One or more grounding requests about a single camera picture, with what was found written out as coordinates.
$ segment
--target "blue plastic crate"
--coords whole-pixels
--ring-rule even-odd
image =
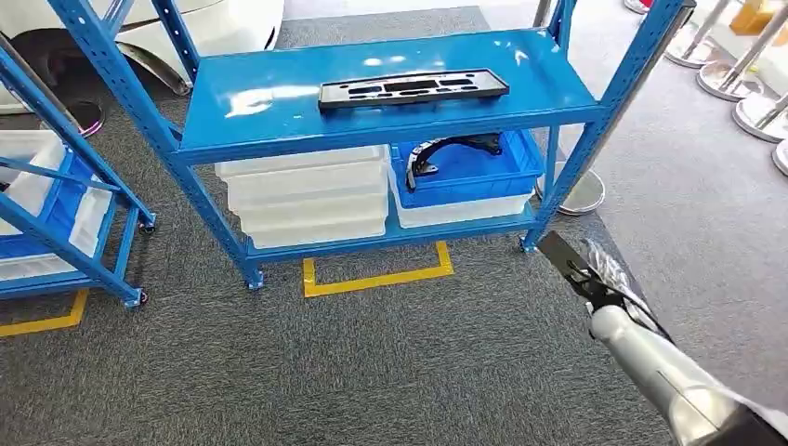
[[[489,153],[457,144],[436,151],[429,162],[435,175],[416,177],[416,190],[405,185],[408,156],[420,142],[391,144],[391,166],[403,208],[472,202],[531,193],[545,162],[530,131],[501,134],[502,153]]]
[[[59,171],[83,179],[93,176],[90,166],[70,150],[66,150]],[[38,217],[46,222],[53,236],[69,240],[79,203],[86,191],[87,186],[81,183],[61,179],[52,181],[52,187]],[[49,252],[49,248],[25,234],[0,236],[0,258],[35,256]]]

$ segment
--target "yellow floor tape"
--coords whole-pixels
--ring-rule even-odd
[[[393,285],[396,283],[407,283],[421,281],[423,279],[433,279],[436,277],[450,276],[454,274],[452,260],[449,258],[449,248],[446,242],[437,242],[435,247],[438,250],[438,266],[432,268],[416,269],[413,271],[397,272],[383,276],[369,277],[366,279],[356,279],[355,281],[321,283],[315,279],[315,259],[304,259],[304,297],[317,297],[319,295],[333,295],[335,293],[346,293],[349,291],[365,290],[376,286]]]
[[[0,337],[26,335],[28,333],[45,332],[47,330],[57,330],[59,328],[78,325],[79,322],[82,321],[82,313],[85,311],[86,300],[87,289],[79,290],[74,298],[72,310],[68,316],[0,325]]]

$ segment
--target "blue metal shelf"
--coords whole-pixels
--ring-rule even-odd
[[[325,113],[317,107],[327,82],[482,67],[509,84],[508,95]],[[178,156],[215,163],[445,137],[460,128],[479,134],[586,123],[604,111],[545,31],[265,51],[201,59]]]
[[[114,29],[117,23],[122,21],[121,16],[127,12],[130,1],[126,1],[125,6],[121,5],[119,1],[113,4],[114,7],[119,8],[112,13],[113,18],[109,20],[109,26]],[[79,155],[80,159],[90,167],[90,170],[100,178],[101,182],[15,160],[3,159],[0,160],[0,164],[8,168],[31,172],[35,175],[55,178],[58,184],[64,181],[71,181],[80,183],[87,188],[108,190],[112,193],[112,197],[108,211],[102,219],[101,227],[99,228],[96,253],[93,256],[87,256],[72,245],[68,237],[63,238],[62,235],[55,234],[42,218],[31,215],[27,210],[6,197],[5,194],[0,193],[0,218],[13,225],[25,236],[45,246],[49,253],[57,255],[77,269],[77,271],[72,272],[1,281],[0,300],[100,286],[117,295],[127,308],[140,305],[144,301],[143,297],[145,295],[141,288],[134,288],[125,282],[125,266],[138,224],[145,228],[152,228],[155,222],[155,214],[139,200],[96,151],[90,147],[87,141],[79,134],[74,124],[59,112],[55,104],[48,99],[33,80],[27,77],[25,71],[17,62],[18,59],[15,59],[14,56],[0,48],[0,81],[9,90],[16,92],[31,107],[47,123],[49,128],[58,134],[64,146]],[[129,212],[115,267],[113,270],[109,270],[103,266],[101,258],[110,235],[110,227],[114,220],[115,210],[119,204],[127,207]]]
[[[343,240],[339,242],[300,244],[278,248],[256,249],[246,238],[246,254],[251,261],[273,262],[308,256],[327,256],[330,254],[351,253],[363,249],[383,248],[397,244],[429,243],[436,240],[461,239],[475,235],[531,230],[538,222],[533,216],[531,205],[526,203],[522,214],[516,216],[497,216],[480,220],[460,221],[443,225],[421,228],[401,228],[397,217],[394,197],[388,197],[388,218],[386,234],[378,237]]]
[[[574,0],[560,0],[545,29],[458,34],[371,44],[318,46],[200,58],[173,0],[152,0],[194,91],[180,134],[157,110],[88,0],[48,0],[76,44],[124,106],[250,288],[262,286],[261,261],[354,251],[398,243],[528,230],[533,249],[584,166],[634,97],[661,44],[691,3],[655,2],[604,95],[595,100],[567,59]],[[460,99],[320,113],[321,83],[414,71],[490,69],[510,85],[497,99]],[[585,123],[555,179],[559,126]],[[196,164],[549,127],[545,197],[538,212],[404,230],[396,210],[381,237],[255,249],[232,227],[194,173]]]
[[[107,213],[104,215],[101,221],[101,227],[98,230],[98,244],[96,245],[96,253],[93,255],[93,260],[96,262],[101,262],[101,258],[104,256],[104,249],[110,238],[110,230],[112,228],[112,222],[115,219],[117,207],[117,196],[113,194],[110,199],[110,206],[107,208]],[[138,212],[139,210],[137,208],[132,208],[126,216],[121,249],[118,252],[118,258],[115,261],[114,268],[114,273],[119,277],[123,277],[125,274],[125,266],[128,261],[131,242],[134,238],[134,230],[137,228]],[[47,274],[43,276],[15,279],[12,281],[0,281],[0,300],[14,299],[29,295],[59,293],[94,286],[102,286],[102,282],[89,278],[82,271]]]

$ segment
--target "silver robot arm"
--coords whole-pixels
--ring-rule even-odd
[[[580,257],[555,232],[539,243],[575,291],[588,299],[590,333],[605,345],[680,445],[788,445],[788,416],[746,400],[674,345],[618,262],[588,242]]]

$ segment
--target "stanchion base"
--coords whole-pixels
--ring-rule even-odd
[[[781,142],[780,145],[774,149],[774,152],[771,154],[771,159],[782,174],[788,177],[788,141]]]
[[[763,82],[750,72],[746,73],[737,85],[732,85],[725,90],[721,89],[720,86],[725,81],[731,68],[730,63],[722,60],[704,65],[698,71],[696,77],[698,85],[706,93],[731,102],[744,99],[754,93],[758,95],[763,94]]]
[[[556,177],[560,175],[564,162],[556,163]],[[545,176],[536,180],[536,195],[541,199],[545,190]],[[597,209],[605,201],[605,183],[593,170],[587,170],[574,188],[569,192],[564,203],[558,208],[566,216],[583,216]]]
[[[66,108],[79,123],[79,133],[85,138],[98,132],[104,125],[104,111],[98,104],[81,100]]]
[[[665,49],[665,58],[674,62],[677,65],[687,68],[701,68],[707,63],[719,60],[722,54],[717,49],[717,46],[710,39],[703,39],[695,49],[689,53],[689,57],[685,58],[684,53],[690,47],[692,40],[695,38],[695,33],[698,32],[698,27],[692,23],[684,25],[676,37],[670,42],[668,48]]]
[[[649,7],[643,5],[638,0],[624,0],[624,6],[632,12],[637,14],[646,14],[649,12]]]
[[[780,142],[788,138],[788,118],[786,118],[785,112],[762,128],[757,127],[757,123],[772,109],[774,109],[773,100],[753,95],[736,104],[733,109],[733,121],[756,138],[769,142]]]

